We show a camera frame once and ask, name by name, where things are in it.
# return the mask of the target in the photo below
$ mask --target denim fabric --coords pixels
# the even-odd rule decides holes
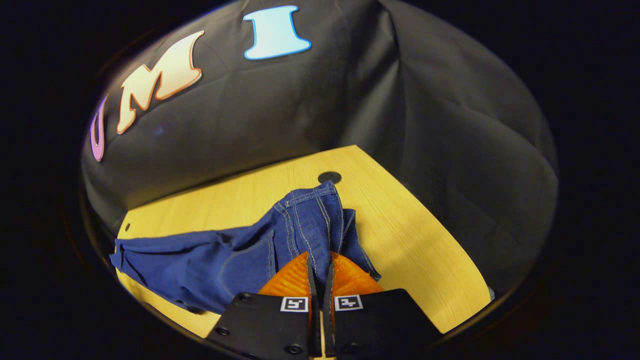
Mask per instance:
[[[355,210],[342,208],[331,181],[288,193],[251,226],[116,239],[110,258],[121,272],[166,300],[220,314],[236,294],[258,292],[305,251],[321,288],[331,251],[380,279],[358,241]]]

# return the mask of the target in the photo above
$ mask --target light blue letter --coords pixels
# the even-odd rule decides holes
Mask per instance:
[[[297,6],[287,5],[245,15],[244,20],[253,21],[253,47],[244,57],[261,60],[308,50],[311,43],[299,38],[293,27],[291,13],[296,10]]]

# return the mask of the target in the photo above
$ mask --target jeans pocket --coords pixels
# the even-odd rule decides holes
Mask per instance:
[[[222,264],[218,282],[230,302],[238,293],[257,293],[276,273],[274,231],[265,232],[247,249],[236,251]]]

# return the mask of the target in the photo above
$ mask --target jeans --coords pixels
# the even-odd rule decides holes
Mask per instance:
[[[110,258],[121,272],[164,299],[190,311],[220,314],[235,295],[257,293],[305,251],[319,288],[326,284],[331,251],[380,279],[358,241],[355,210],[342,208],[331,181],[293,190],[251,226],[116,239]]]

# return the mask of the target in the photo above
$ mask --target wooden table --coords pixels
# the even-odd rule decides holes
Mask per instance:
[[[286,193],[313,188],[335,171],[342,206],[356,210],[360,243],[386,289],[404,288],[441,332],[490,301],[480,272],[458,242],[391,174],[357,146],[342,147],[253,170],[220,183],[130,210],[118,237],[157,237],[252,225]],[[118,272],[127,290],[198,336],[220,315],[196,315]]]

